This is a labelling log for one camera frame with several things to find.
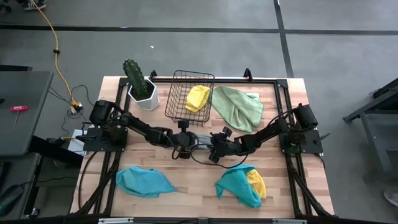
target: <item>wooden table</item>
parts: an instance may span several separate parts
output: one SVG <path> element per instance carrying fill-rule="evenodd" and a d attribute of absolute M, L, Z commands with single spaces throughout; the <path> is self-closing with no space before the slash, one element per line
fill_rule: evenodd
<path fill-rule="evenodd" d="M 104 77 L 99 98 L 114 101 L 120 77 Z M 287 79 L 289 84 L 292 107 L 299 103 L 307 104 L 308 98 L 305 91 L 304 80 L 301 78 Z M 151 126 L 172 128 L 179 133 L 177 123 L 164 115 L 169 83 L 156 83 L 159 92 L 160 105 L 151 112 L 139 109 L 134 102 L 130 104 L 129 111 L 139 119 Z M 223 85 L 241 90 L 243 92 L 258 92 L 261 103 L 264 104 L 262 123 L 257 130 L 264 126 L 277 115 L 274 87 L 270 84 L 226 84 Z M 209 122 L 202 126 L 190 126 L 189 131 L 198 134 L 218 133 L 228 124 L 212 109 Z M 231 138 L 245 134 L 233 130 Z M 293 218 L 292 198 L 290 196 L 289 181 L 284 155 L 280 152 L 278 137 L 262 144 L 254 154 L 246 159 L 246 164 L 256 166 L 267 187 L 267 198 L 262 200 L 262 207 L 258 209 L 247 208 L 239 204 L 237 198 L 228 191 L 224 192 L 221 200 L 216 197 L 215 182 L 225 172 L 224 168 L 205 166 L 192 159 L 171 159 L 171 149 L 152 146 L 134 131 L 129 130 L 126 151 L 122 153 L 119 170 L 130 166 L 139 166 L 143 169 L 157 169 L 162 172 L 176 187 L 177 192 L 161 194 L 159 198 L 140 198 L 125 194 L 116 187 L 111 216 L 129 217 L 211 217 L 211 218 Z M 195 152 L 195 158 L 207 161 L 209 152 Z M 101 166 L 104 153 L 97 153 L 87 168 L 81 186 L 82 204 L 93 193 L 100 179 Z M 307 178 L 308 188 L 317 200 L 330 213 L 333 213 L 328 184 L 321 160 L 309 154 L 303 154 L 303 164 Z M 82 168 L 87 162 L 85 156 Z M 231 166 L 240 162 L 242 157 L 228 156 L 220 159 L 220 164 Z M 77 189 L 75 190 L 71 212 L 78 210 Z M 108 188 L 104 191 L 101 211 L 105 207 Z M 301 191 L 298 190 L 300 208 L 304 212 Z"/>

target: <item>white pot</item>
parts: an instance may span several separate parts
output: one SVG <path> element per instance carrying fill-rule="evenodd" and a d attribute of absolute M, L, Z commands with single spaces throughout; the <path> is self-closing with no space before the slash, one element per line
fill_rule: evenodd
<path fill-rule="evenodd" d="M 150 82 L 154 87 L 154 91 L 152 92 L 152 96 L 150 96 L 150 98 L 137 101 L 130 93 L 132 86 L 129 89 L 129 95 L 131 99 L 137 103 L 138 107 L 144 110 L 151 111 L 159 105 L 159 96 L 157 95 L 157 87 L 155 86 L 155 84 L 153 84 L 148 78 L 145 78 L 145 81 Z"/>

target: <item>yellow cable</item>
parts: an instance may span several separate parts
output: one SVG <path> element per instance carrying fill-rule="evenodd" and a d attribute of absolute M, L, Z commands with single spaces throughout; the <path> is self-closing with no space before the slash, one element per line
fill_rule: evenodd
<path fill-rule="evenodd" d="M 36 2 L 35 2 L 34 0 L 30 0 L 30 1 L 35 5 L 36 9 L 39 10 L 39 12 L 41 13 L 41 15 L 44 17 L 44 19 L 45 19 L 45 20 L 47 21 L 47 23 L 49 24 L 49 26 L 50 26 L 50 28 L 51 28 L 53 34 L 54 34 L 54 37 L 55 37 L 55 50 L 59 50 L 59 49 L 58 49 L 58 37 L 57 37 L 57 34 L 55 33 L 54 28 L 53 28 L 52 25 L 51 25 L 51 22 L 50 22 L 49 19 L 44 15 L 44 13 L 39 9 L 39 7 L 36 5 Z M 58 53 L 55 53 L 55 69 L 57 70 L 58 74 L 59 74 L 60 77 L 62 78 L 62 80 L 63 80 L 63 82 L 65 83 L 65 85 L 67 86 L 67 89 L 68 89 L 70 98 L 71 98 L 71 100 L 72 100 L 72 105 L 77 105 L 77 102 L 76 102 L 75 99 L 73 98 L 72 92 L 71 92 L 70 89 L 69 89 L 68 82 L 65 80 L 65 78 L 63 77 L 61 71 L 60 71 L 59 68 L 58 68 Z"/>

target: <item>yellow cloth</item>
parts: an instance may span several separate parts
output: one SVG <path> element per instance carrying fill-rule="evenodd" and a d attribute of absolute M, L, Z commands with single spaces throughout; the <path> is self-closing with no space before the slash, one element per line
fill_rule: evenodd
<path fill-rule="evenodd" d="M 250 170 L 246 173 L 246 178 L 253 190 L 260 196 L 260 198 L 267 198 L 266 184 L 257 172 L 257 170 Z"/>
<path fill-rule="evenodd" d="M 185 108 L 194 113 L 198 112 L 206 104 L 209 92 L 210 89 L 208 87 L 201 85 L 194 86 L 187 96 Z"/>

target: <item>wire basket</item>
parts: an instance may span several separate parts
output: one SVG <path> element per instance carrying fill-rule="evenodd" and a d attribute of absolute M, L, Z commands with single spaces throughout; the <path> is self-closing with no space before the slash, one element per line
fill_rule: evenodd
<path fill-rule="evenodd" d="M 196 85 L 210 89 L 206 104 L 196 113 L 185 109 L 187 96 Z M 177 70 L 174 72 L 167 99 L 165 115 L 174 122 L 187 120 L 190 124 L 204 125 L 210 118 L 211 97 L 213 95 L 214 75 L 200 72 Z"/>

